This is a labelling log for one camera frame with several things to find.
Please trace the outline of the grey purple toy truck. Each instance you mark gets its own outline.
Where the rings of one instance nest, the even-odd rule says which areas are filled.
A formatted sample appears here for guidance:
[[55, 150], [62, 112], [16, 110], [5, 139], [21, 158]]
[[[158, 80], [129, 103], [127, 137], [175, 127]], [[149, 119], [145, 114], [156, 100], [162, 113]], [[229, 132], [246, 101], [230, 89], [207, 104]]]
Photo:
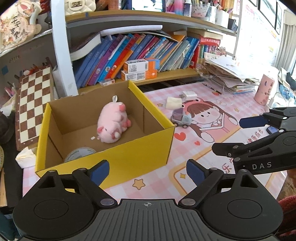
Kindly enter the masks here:
[[175, 109], [171, 115], [171, 122], [177, 126], [181, 126], [183, 128], [187, 128], [192, 123], [191, 114], [185, 111], [183, 108]]

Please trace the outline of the white power adapter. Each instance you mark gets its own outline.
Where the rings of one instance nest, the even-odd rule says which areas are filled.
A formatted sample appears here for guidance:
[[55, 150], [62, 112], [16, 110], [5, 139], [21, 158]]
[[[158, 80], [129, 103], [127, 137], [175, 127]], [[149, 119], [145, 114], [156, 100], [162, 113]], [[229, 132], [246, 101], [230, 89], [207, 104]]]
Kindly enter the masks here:
[[179, 97], [183, 101], [192, 101], [197, 99], [197, 94], [194, 91], [182, 91], [182, 94], [180, 94]]

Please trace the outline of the clear tape roll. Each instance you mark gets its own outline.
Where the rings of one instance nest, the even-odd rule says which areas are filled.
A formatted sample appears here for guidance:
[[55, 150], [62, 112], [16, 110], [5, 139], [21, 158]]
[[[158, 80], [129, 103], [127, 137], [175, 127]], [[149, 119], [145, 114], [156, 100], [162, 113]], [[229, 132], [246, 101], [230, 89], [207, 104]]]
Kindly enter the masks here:
[[73, 150], [71, 153], [69, 153], [65, 158], [64, 162], [66, 163], [69, 161], [77, 160], [82, 157], [92, 155], [94, 153], [96, 153], [96, 151], [92, 148], [87, 148], [87, 147], [78, 148]]

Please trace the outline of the pink cylindrical cup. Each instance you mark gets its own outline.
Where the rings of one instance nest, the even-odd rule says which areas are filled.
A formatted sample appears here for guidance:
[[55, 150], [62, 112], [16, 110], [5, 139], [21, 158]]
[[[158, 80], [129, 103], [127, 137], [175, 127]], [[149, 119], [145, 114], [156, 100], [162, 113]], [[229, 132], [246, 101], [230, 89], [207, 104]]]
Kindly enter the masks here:
[[275, 81], [272, 78], [265, 74], [263, 75], [258, 90], [254, 96], [254, 100], [258, 104], [262, 106], [267, 105], [274, 83]]

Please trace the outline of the yellow cardboard box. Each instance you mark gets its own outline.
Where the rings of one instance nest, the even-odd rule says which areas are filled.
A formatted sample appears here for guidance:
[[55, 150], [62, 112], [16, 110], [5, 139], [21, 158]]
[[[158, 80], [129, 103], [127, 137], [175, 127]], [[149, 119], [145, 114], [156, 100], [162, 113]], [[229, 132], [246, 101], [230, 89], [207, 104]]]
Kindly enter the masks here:
[[131, 81], [46, 105], [35, 172], [70, 174], [106, 160], [103, 188], [139, 177], [168, 162], [175, 127]]

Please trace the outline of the pink cartoon desk mat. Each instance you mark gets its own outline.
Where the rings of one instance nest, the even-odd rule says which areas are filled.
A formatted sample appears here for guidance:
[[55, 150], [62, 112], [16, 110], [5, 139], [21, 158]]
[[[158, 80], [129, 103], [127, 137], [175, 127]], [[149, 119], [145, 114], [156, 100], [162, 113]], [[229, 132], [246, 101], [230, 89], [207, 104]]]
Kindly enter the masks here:
[[[215, 142], [250, 143], [267, 135], [266, 128], [242, 129], [239, 120], [258, 115], [264, 108], [253, 98], [253, 93], [217, 94], [202, 83], [180, 85], [150, 91], [144, 95], [170, 120], [171, 110], [166, 109], [168, 97], [178, 97], [182, 91], [191, 90], [197, 94], [192, 106], [203, 106], [207, 111], [222, 116], [218, 125], [212, 122], [194, 128], [175, 127], [168, 162], [149, 173], [105, 189], [115, 199], [121, 198], [174, 198], [180, 199], [194, 188], [186, 172], [186, 161], [194, 159], [206, 168], [216, 167], [225, 173], [234, 173], [230, 157], [217, 157], [211, 147]], [[27, 193], [41, 176], [35, 166], [23, 171], [23, 192]]]

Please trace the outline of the messy paper pile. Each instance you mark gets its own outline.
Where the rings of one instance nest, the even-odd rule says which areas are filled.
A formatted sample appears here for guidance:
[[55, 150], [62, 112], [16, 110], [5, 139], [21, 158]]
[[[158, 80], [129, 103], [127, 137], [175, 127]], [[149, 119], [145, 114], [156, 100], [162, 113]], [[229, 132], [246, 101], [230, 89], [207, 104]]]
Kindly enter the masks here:
[[204, 67], [207, 73], [203, 77], [208, 82], [214, 82], [221, 86], [223, 91], [232, 94], [253, 92], [260, 83], [255, 74], [248, 72], [248, 66], [224, 55], [204, 53]]

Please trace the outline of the pink plush pig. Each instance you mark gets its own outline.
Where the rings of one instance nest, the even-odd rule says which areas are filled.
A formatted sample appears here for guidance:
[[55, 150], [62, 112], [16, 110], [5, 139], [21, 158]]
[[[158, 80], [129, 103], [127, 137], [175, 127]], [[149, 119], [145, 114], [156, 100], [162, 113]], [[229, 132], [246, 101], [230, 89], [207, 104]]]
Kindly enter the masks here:
[[122, 133], [132, 126], [126, 113], [126, 105], [118, 102], [118, 97], [114, 95], [112, 102], [106, 104], [98, 118], [97, 139], [102, 143], [112, 144], [117, 142]]

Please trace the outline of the crumpled white tissue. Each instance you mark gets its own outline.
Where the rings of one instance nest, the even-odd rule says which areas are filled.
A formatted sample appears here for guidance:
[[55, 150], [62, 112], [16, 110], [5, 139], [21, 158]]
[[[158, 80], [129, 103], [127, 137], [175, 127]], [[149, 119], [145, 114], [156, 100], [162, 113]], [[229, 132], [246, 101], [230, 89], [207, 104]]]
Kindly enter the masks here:
[[22, 169], [35, 166], [36, 155], [31, 149], [25, 147], [17, 154], [16, 162]]

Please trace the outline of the white foam block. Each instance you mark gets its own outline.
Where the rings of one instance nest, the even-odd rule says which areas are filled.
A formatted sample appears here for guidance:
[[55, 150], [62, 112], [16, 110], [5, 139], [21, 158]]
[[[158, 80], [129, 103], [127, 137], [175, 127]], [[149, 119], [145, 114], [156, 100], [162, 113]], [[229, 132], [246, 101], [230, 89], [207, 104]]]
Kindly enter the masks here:
[[175, 110], [182, 107], [182, 99], [176, 97], [168, 97], [166, 99], [166, 109]]

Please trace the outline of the small white red box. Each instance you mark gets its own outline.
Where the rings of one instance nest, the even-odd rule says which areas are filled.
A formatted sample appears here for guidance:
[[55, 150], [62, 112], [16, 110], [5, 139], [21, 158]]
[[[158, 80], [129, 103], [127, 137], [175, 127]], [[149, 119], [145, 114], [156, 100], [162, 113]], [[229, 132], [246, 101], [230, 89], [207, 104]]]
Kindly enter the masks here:
[[101, 86], [108, 86], [108, 85], [111, 85], [111, 84], [114, 84], [115, 83], [115, 80], [114, 79], [112, 79], [112, 78], [109, 78], [109, 79], [105, 79], [105, 80], [102, 80], [102, 81], [100, 81], [99, 82], [99, 84], [101, 85]]

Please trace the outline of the brown white chessboard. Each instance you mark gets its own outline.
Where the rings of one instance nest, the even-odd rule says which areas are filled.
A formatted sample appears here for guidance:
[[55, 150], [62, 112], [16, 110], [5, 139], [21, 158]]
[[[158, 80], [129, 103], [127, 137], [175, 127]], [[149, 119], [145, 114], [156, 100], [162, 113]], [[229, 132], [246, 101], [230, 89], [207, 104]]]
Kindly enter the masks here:
[[16, 149], [38, 144], [46, 104], [54, 99], [51, 66], [20, 77], [16, 94]]

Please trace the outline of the lower orange white toothpaste box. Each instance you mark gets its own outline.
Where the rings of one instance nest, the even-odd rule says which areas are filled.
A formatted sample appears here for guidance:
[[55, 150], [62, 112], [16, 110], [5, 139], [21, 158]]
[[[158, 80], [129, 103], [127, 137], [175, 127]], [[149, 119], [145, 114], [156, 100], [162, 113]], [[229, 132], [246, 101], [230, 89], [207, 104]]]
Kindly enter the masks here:
[[136, 72], [136, 73], [127, 73], [126, 71], [121, 71], [121, 79], [125, 81], [142, 81], [148, 79], [157, 78], [158, 71], [151, 70], [151, 71], [144, 71], [144, 72]]

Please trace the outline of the orange white toothpaste box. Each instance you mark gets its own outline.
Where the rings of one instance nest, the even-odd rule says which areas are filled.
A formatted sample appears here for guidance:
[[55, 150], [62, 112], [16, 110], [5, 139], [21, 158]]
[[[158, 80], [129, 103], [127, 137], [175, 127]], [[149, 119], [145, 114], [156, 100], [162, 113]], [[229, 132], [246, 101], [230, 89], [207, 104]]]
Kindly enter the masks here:
[[121, 79], [125, 81], [142, 81], [148, 79], [157, 78], [158, 71], [151, 70], [151, 71], [144, 71], [144, 72], [136, 72], [136, 73], [127, 73], [126, 71], [121, 71]]
[[135, 59], [126, 61], [122, 70], [126, 73], [137, 73], [149, 70], [158, 70], [160, 67], [160, 61], [154, 58], [147, 59]]

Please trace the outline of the row of leaning books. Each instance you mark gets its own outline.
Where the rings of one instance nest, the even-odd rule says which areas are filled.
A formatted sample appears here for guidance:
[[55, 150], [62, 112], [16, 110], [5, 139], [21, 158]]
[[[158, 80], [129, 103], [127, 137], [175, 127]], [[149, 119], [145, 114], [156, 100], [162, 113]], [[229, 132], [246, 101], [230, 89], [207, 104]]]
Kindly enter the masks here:
[[72, 62], [75, 84], [80, 89], [109, 78], [121, 79], [124, 63], [135, 59], [158, 59], [158, 73], [196, 69], [204, 53], [217, 54], [222, 38], [222, 35], [192, 28], [173, 34], [162, 31], [101, 34], [100, 45]]

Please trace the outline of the upper orange white toothpaste box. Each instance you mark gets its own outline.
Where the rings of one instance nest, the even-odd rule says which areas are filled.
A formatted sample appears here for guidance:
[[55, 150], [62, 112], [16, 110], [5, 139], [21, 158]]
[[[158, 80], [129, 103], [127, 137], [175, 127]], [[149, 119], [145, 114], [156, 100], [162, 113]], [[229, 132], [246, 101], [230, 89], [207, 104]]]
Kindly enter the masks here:
[[137, 73], [149, 70], [158, 70], [160, 67], [160, 61], [154, 58], [147, 59], [135, 59], [126, 61], [122, 70], [126, 73]]

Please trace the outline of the wooden white bookshelf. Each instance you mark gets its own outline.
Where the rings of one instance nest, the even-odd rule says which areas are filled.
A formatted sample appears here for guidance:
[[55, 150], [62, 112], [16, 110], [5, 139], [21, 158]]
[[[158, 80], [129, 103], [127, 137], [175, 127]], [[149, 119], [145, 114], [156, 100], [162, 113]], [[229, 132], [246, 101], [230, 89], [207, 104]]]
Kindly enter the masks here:
[[22, 78], [42, 77], [51, 67], [59, 97], [77, 95], [82, 87], [117, 79], [125, 61], [154, 58], [164, 65], [185, 36], [167, 27], [190, 27], [233, 34], [227, 27], [176, 14], [112, 10], [72, 13], [78, 1], [51, 1], [45, 29], [37, 1], [1, 2], [1, 88], [20, 87]]

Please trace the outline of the black white thick book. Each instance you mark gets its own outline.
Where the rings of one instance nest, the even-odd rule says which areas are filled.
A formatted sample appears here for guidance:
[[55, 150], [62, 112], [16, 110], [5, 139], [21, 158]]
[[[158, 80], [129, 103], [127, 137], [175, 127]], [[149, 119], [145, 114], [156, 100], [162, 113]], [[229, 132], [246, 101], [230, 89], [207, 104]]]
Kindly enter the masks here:
[[90, 33], [88, 36], [79, 40], [70, 48], [71, 61], [79, 60], [89, 54], [97, 45], [102, 42], [100, 33]]

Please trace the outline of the pink gradient bottle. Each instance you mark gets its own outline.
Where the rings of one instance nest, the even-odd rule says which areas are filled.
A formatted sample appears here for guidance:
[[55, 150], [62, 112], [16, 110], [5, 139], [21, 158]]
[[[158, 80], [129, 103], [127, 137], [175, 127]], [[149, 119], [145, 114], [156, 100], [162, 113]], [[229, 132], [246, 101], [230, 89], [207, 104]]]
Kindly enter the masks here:
[[174, 0], [174, 12], [176, 15], [183, 15], [184, 1]]

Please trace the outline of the pig figurine with chinese text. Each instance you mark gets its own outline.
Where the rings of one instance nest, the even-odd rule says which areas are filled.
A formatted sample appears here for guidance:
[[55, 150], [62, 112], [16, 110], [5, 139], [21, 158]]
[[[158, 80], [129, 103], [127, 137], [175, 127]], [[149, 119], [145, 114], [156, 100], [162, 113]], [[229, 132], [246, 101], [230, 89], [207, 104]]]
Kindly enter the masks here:
[[41, 32], [39, 2], [16, 1], [1, 15], [1, 52], [32, 39]]

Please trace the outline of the white quilted handbag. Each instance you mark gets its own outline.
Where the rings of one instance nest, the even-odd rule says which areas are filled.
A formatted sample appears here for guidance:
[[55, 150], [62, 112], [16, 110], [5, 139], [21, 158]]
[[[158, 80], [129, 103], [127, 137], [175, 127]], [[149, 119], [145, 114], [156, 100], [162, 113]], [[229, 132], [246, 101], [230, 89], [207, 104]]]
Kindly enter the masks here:
[[93, 12], [96, 9], [95, 0], [66, 0], [65, 16]]

